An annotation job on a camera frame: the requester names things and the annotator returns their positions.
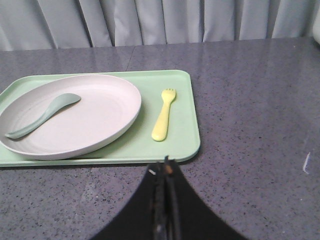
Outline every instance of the white plate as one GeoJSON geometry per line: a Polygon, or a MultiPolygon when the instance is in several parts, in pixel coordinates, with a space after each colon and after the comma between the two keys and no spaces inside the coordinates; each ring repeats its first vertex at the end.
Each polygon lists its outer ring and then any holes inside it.
{"type": "Polygon", "coordinates": [[[88,74],[37,87],[12,102],[0,115],[0,141],[29,159],[58,160],[95,151],[120,137],[141,107],[139,90],[115,76],[88,74]],[[36,120],[58,95],[73,93],[81,101],[53,116],[20,140],[5,133],[36,120]]]}

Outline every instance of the curtain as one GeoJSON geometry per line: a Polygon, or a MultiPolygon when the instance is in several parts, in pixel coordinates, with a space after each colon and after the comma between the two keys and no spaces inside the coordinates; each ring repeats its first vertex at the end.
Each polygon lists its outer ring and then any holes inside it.
{"type": "Polygon", "coordinates": [[[312,36],[320,0],[0,0],[0,51],[312,36]]]}

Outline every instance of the table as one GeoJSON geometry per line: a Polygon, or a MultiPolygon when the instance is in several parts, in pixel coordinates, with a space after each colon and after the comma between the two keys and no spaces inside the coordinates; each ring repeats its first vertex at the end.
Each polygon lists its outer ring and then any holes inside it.
{"type": "MultiPolygon", "coordinates": [[[[311,37],[5,51],[0,92],[29,75],[169,69],[192,80],[201,147],[180,168],[201,199],[250,240],[320,239],[320,46],[311,37]]],[[[1,168],[0,239],[89,239],[145,170],[1,168]]]]}

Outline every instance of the light green tray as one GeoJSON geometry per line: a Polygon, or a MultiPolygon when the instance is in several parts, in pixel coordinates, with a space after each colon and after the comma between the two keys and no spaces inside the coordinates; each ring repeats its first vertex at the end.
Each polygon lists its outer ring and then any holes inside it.
{"type": "MultiPolygon", "coordinates": [[[[36,87],[61,78],[83,74],[86,73],[20,78],[0,94],[0,112],[16,98],[36,87]]],[[[140,91],[141,109],[136,121],[126,133],[97,151],[64,160],[26,159],[0,144],[0,167],[152,163],[163,161],[167,155],[169,159],[182,162],[197,153],[200,136],[191,79],[187,72],[159,70],[98,74],[123,78],[133,83],[140,91]],[[177,96],[171,105],[167,138],[162,142],[156,142],[151,138],[151,132],[163,104],[161,92],[167,88],[176,89],[177,96]]]]}

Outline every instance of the yellow fork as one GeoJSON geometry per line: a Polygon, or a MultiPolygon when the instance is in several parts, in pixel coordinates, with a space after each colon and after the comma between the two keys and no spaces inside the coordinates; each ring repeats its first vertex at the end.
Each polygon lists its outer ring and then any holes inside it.
{"type": "Polygon", "coordinates": [[[155,141],[163,141],[167,137],[170,105],[176,98],[176,94],[176,90],[171,88],[167,88],[161,93],[163,105],[151,133],[155,141]]]}

